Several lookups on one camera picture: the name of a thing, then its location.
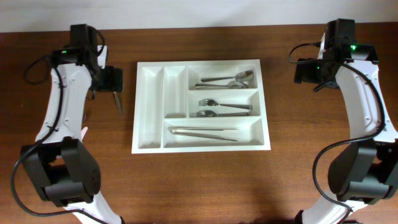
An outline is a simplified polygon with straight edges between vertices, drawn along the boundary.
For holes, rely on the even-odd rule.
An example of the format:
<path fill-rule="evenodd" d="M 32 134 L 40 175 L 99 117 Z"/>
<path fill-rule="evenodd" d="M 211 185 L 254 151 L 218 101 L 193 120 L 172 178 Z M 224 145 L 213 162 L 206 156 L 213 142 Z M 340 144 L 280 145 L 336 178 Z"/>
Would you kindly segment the small dark steel teaspoon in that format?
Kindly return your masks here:
<path fill-rule="evenodd" d="M 119 111 L 119 115 L 122 118 L 123 117 L 123 109 L 122 109 L 122 106 L 121 106 L 121 101 L 119 99 L 119 95 L 118 95 L 118 93 L 116 91 L 113 92 L 113 95 L 114 95 L 114 100 L 115 100 L 116 107 L 117 107 L 117 109 Z"/>

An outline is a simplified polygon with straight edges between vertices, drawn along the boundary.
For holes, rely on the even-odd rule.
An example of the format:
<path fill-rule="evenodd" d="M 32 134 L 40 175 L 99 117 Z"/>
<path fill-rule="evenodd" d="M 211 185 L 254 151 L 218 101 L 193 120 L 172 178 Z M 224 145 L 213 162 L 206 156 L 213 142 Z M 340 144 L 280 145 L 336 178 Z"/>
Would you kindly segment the pale pink plastic knife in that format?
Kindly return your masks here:
<path fill-rule="evenodd" d="M 81 138 L 82 138 L 82 139 L 84 139 L 84 137 L 85 137 L 87 131 L 88 131 L 88 127 L 87 127 L 87 126 L 84 127 L 84 128 L 81 130 Z"/>

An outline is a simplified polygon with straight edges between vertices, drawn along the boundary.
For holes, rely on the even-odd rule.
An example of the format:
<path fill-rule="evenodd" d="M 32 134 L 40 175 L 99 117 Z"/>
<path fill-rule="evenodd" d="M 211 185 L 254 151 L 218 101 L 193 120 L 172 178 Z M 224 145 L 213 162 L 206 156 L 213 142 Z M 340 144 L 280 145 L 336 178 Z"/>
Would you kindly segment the large steel spoon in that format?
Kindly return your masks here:
<path fill-rule="evenodd" d="M 249 88 L 247 84 L 238 81 L 231 81 L 225 85 L 215 85 L 206 83 L 197 83 L 195 88 L 228 88 L 228 89 L 243 89 Z"/>
<path fill-rule="evenodd" d="M 251 80 L 254 77 L 254 72 L 252 70 L 246 70 L 243 72 L 239 72 L 232 77 L 216 77 L 216 78 L 202 78 L 202 82 L 214 82 L 219 80 L 229 80 L 233 79 L 238 82 L 246 82 Z"/>

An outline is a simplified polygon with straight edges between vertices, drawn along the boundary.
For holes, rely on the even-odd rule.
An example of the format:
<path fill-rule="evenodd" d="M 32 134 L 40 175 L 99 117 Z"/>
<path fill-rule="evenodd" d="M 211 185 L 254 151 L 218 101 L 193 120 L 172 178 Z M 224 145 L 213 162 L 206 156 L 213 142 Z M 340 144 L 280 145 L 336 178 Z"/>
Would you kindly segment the steel fork with wide tines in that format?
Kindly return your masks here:
<path fill-rule="evenodd" d="M 198 101 L 198 106 L 225 106 L 230 108 L 239 108 L 243 110 L 252 110 L 252 105 L 234 105 L 219 103 L 213 99 L 202 99 Z"/>

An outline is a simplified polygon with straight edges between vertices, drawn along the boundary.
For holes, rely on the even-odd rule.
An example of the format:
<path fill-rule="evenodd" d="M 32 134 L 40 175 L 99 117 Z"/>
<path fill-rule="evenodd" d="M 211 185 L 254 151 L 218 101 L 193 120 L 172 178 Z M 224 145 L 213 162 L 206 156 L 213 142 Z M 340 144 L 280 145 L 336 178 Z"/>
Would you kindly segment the steel fork with curved handle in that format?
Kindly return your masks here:
<path fill-rule="evenodd" d="M 232 117 L 232 116 L 250 116 L 249 112 L 239 113 L 216 113 L 212 110 L 201 110 L 196 113 L 199 118 L 210 118 L 210 117 Z"/>

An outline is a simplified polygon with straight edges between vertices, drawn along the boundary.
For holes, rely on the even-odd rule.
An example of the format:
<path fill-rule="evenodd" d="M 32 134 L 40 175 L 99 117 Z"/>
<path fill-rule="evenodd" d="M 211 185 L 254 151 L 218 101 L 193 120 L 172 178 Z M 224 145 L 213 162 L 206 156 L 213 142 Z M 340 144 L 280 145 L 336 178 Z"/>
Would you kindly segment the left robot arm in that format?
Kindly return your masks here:
<path fill-rule="evenodd" d="M 83 111 L 89 91 L 123 90 L 123 71 L 106 65 L 108 48 L 94 27 L 70 27 L 70 43 L 44 56 L 50 66 L 50 98 L 35 143 L 22 146 L 23 166 L 40 199 L 72 213 L 82 223 L 123 223 L 102 193 L 101 171 L 82 143 Z"/>

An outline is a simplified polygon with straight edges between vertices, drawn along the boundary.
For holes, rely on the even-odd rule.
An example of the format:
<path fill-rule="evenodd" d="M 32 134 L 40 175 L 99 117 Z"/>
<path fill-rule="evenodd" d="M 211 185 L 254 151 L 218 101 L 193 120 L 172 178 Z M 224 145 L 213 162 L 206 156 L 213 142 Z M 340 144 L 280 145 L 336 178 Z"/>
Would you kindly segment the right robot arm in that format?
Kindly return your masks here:
<path fill-rule="evenodd" d="M 326 25 L 317 58 L 300 58 L 295 83 L 341 90 L 350 137 L 322 149 L 312 167 L 321 197 L 295 217 L 296 223 L 345 223 L 355 211 L 397 191 L 397 131 L 379 85 L 376 49 L 355 39 L 355 21 L 336 19 Z"/>

